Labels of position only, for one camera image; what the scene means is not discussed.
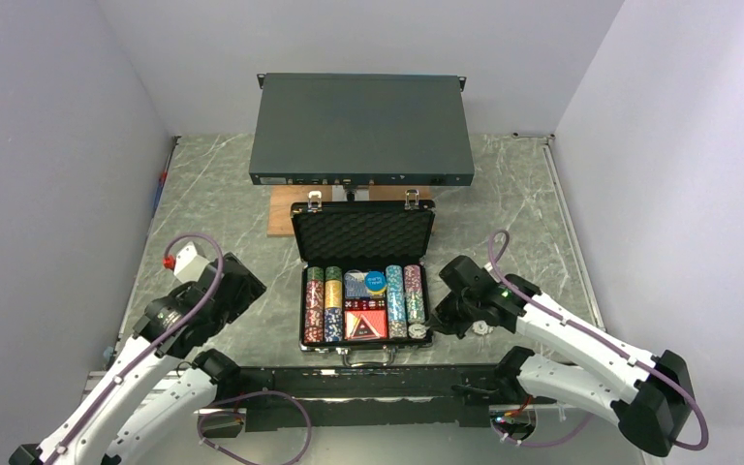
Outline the red triangle card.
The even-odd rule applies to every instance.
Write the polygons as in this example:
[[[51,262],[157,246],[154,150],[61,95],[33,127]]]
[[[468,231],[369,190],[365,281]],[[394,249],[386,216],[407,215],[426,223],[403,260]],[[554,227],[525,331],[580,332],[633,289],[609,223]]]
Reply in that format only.
[[[349,340],[374,340],[379,339],[380,334],[366,316],[352,315],[347,338]]]

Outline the blue dealer button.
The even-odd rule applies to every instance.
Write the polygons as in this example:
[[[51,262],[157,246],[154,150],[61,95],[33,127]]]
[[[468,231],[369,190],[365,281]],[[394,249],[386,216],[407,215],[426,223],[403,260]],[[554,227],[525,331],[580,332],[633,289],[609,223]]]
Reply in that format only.
[[[364,277],[364,285],[371,295],[380,295],[386,291],[388,280],[382,271],[368,271]]]

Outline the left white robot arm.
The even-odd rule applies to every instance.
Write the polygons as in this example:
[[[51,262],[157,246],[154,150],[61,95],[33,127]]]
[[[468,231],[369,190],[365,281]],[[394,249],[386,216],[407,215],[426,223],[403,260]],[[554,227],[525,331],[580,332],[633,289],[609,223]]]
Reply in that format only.
[[[234,254],[208,260],[189,242],[163,258],[178,286],[151,301],[103,378],[39,444],[19,446],[12,464],[130,464],[190,407],[225,407],[239,370],[217,350],[200,351],[168,391],[145,398],[171,371],[240,317],[266,286]]]

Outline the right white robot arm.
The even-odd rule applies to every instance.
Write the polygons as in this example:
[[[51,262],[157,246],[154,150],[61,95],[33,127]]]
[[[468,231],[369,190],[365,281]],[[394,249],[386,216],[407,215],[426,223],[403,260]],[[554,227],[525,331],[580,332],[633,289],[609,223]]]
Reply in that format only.
[[[568,359],[551,360],[524,347],[496,364],[495,388],[517,402],[544,397],[616,425],[640,450],[666,457],[696,406],[689,369],[672,351],[656,356],[588,325],[537,285],[515,274],[496,279],[458,256],[439,273],[449,293],[435,307],[431,328],[463,337],[476,322],[531,338]]]

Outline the white poker chip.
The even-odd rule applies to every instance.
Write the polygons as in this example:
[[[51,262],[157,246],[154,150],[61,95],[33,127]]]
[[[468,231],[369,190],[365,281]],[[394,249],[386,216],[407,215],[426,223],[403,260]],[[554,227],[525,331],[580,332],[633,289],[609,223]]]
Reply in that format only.
[[[408,326],[408,336],[411,339],[424,339],[428,333],[428,329],[423,324],[413,324]]]
[[[485,321],[476,321],[472,324],[471,330],[478,336],[486,336],[490,334],[494,328],[488,325]]]

